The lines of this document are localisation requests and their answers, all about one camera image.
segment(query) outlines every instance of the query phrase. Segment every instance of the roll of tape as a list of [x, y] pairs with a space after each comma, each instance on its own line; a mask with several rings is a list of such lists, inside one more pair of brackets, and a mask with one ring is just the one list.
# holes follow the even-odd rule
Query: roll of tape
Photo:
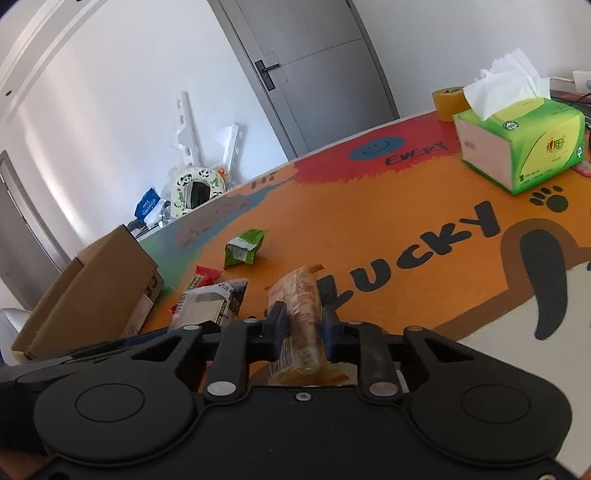
[[453, 122], [456, 113], [470, 108], [463, 87], [450, 87], [433, 92], [433, 102], [442, 122]]

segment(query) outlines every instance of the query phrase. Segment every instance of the white tissue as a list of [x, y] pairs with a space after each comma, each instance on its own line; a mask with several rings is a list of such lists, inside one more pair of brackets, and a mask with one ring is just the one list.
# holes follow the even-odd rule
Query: white tissue
[[520, 49], [496, 59], [480, 77], [464, 88], [464, 95], [481, 120], [523, 100], [550, 98], [550, 79], [542, 78]]

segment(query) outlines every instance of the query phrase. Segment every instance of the green snack package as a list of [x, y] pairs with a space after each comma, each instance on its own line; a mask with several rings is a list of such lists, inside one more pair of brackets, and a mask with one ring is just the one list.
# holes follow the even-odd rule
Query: green snack package
[[252, 228], [232, 238], [226, 243], [226, 259], [223, 267], [228, 268], [239, 263], [253, 264], [255, 254], [261, 247], [266, 232], [266, 230]]
[[454, 121], [464, 162], [513, 195], [583, 159], [583, 114], [553, 100], [518, 102], [487, 120], [466, 110]]

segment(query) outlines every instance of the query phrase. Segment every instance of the black circular joint cover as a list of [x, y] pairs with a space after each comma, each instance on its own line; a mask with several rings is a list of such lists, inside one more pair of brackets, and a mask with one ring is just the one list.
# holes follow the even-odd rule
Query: black circular joint cover
[[74, 461], [127, 463], [177, 440], [196, 415], [191, 391], [168, 366], [106, 361], [48, 387], [35, 427], [50, 450]]
[[564, 394], [501, 362], [489, 369], [477, 363], [453, 364], [449, 374], [442, 368], [412, 394], [411, 417], [421, 432], [454, 457], [484, 465], [554, 457], [571, 423]]

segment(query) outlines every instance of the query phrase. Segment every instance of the white power outlet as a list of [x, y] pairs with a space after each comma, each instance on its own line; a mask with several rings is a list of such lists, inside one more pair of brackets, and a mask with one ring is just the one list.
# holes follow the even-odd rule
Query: white power outlet
[[591, 72], [586, 72], [585, 70], [575, 70], [573, 72], [573, 77], [577, 92], [591, 92]]

